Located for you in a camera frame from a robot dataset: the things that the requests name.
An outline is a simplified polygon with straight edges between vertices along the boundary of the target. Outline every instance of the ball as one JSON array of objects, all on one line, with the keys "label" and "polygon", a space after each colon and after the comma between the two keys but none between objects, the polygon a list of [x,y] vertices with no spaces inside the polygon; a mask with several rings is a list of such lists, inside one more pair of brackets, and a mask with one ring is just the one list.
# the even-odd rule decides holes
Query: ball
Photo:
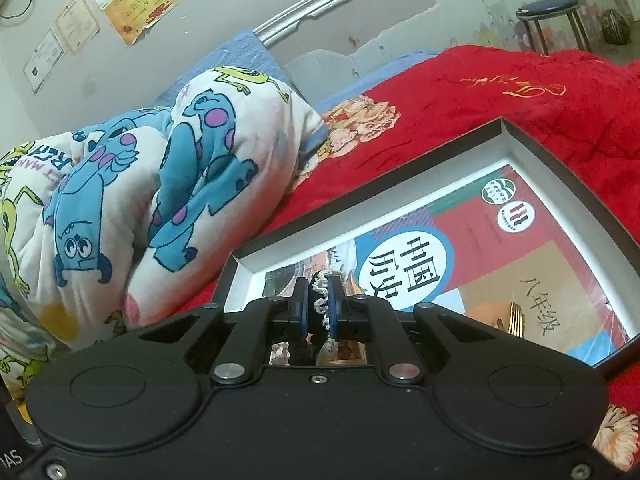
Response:
[{"label": "ball", "polygon": [[614,45],[627,44],[631,39],[631,27],[626,18],[615,9],[607,9],[600,16],[604,41]]}]

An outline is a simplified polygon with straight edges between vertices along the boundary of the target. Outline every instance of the metal stool legs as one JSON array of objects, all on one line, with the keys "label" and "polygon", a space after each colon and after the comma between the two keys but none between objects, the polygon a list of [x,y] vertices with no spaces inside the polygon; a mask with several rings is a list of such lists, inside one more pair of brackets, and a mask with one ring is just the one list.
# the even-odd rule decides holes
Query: metal stool legs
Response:
[{"label": "metal stool legs", "polygon": [[593,50],[591,50],[591,43],[589,42],[589,37],[587,36],[587,33],[584,31],[584,27],[582,26],[582,19],[580,18],[580,14],[578,14],[577,10],[574,10],[574,17],[575,17],[575,21],[578,23],[578,28],[580,29],[580,33],[584,40],[584,46],[587,47],[588,52],[593,52]]},{"label": "metal stool legs", "polygon": [[[552,14],[550,17],[562,16],[562,14],[564,14],[564,12],[558,12],[558,13]],[[589,42],[589,37],[587,36],[587,33],[584,30],[584,27],[582,25],[582,20],[580,19],[580,14],[578,14],[577,9],[573,8],[569,10],[568,12],[566,12],[566,16],[569,19],[571,30],[574,32],[575,41],[578,44],[578,48],[580,50],[585,50],[587,52],[593,52],[593,50],[591,49],[591,43]],[[548,18],[548,16],[544,16],[542,14],[540,14],[539,17],[542,19]],[[531,47],[532,51],[537,52],[536,43],[533,39],[533,34],[531,33],[531,26],[529,25],[529,22],[533,22],[536,25],[536,31],[538,32],[538,37],[540,38],[542,51],[545,53],[546,56],[548,56],[549,49],[546,46],[546,41],[545,41],[544,34],[542,34],[542,28],[540,27],[540,22],[537,19],[535,19],[534,16],[529,16],[527,19],[524,19],[524,20],[521,19],[521,20],[524,23],[525,30],[527,31],[527,38],[529,38],[529,46]]]},{"label": "metal stool legs", "polygon": [[542,34],[542,29],[540,28],[540,22],[538,20],[533,20],[536,24],[536,30],[538,31],[538,35],[540,37],[540,43],[542,43],[542,51],[545,53],[545,56],[549,55],[549,49],[546,47],[545,35]]},{"label": "metal stool legs", "polygon": [[572,12],[569,12],[567,14],[567,18],[569,19],[569,23],[571,24],[571,30],[574,32],[575,42],[578,44],[578,48],[580,50],[584,50],[584,45],[582,44],[582,37],[580,36],[578,27],[575,25],[574,14]]},{"label": "metal stool legs", "polygon": [[531,47],[533,52],[536,52],[536,44],[533,41],[533,35],[531,34],[531,27],[529,27],[529,22],[522,22],[522,23],[524,23],[524,29],[527,31],[527,38],[529,38],[529,46]]}]

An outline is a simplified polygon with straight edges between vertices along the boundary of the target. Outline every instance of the blue monster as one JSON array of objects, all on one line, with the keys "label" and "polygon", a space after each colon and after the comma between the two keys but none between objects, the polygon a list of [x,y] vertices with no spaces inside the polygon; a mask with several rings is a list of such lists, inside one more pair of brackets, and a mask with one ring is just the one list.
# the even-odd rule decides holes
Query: blue monster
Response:
[{"label": "blue monster", "polygon": [[134,128],[140,128],[141,126],[152,126],[166,137],[171,128],[171,108],[158,107],[158,108],[141,108],[140,110],[133,110],[132,112],[126,112],[113,119],[110,119],[104,123],[94,124],[94,126],[88,126],[82,130],[74,132],[74,140],[83,142],[92,132],[104,131],[98,141],[90,140],[87,147],[89,152],[92,152],[95,148],[105,145],[109,140],[117,137]]},{"label": "blue monster", "polygon": [[18,316],[21,320],[27,321],[22,312],[22,308],[20,305],[16,303],[14,298],[11,297],[9,291],[6,288],[6,282],[4,281],[4,277],[0,274],[0,308],[5,307],[14,311],[14,314]]},{"label": "blue monster", "polygon": [[65,176],[42,211],[53,226],[57,255],[56,283],[63,287],[64,270],[100,270],[100,283],[111,281],[111,261],[100,252],[104,188],[138,158],[133,134],[121,134],[97,148]]},{"label": "blue monster", "polygon": [[198,254],[190,246],[193,225],[207,208],[213,216],[246,188],[258,173],[257,164],[233,153],[236,112],[224,94],[206,90],[182,113],[198,117],[202,136],[189,123],[178,124],[160,166],[158,206],[148,229],[154,258],[177,272]]}]

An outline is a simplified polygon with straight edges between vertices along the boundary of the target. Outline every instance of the cartoon blanket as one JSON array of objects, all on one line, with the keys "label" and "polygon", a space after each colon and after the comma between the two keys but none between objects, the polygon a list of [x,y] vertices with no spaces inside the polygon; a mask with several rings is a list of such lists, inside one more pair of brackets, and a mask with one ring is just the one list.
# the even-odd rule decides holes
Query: cartoon blanket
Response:
[{"label": "cartoon blanket", "polygon": [[0,373],[14,398],[47,361],[171,314],[268,219],[326,133],[285,84],[222,67],[173,108],[5,156]]}]

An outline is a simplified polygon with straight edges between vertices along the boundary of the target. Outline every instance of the red blanket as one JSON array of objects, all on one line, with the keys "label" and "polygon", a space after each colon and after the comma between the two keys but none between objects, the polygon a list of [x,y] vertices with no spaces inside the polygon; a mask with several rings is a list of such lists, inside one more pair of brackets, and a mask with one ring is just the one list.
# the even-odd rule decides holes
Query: red blanket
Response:
[{"label": "red blanket", "polygon": [[[560,158],[640,240],[639,98],[638,64],[617,67],[573,50],[545,57],[450,48],[327,114],[330,140],[263,232],[504,116]],[[184,309],[208,301],[213,288]],[[640,365],[610,386],[620,407],[610,411],[603,446],[625,467],[638,449],[638,381]]]}]

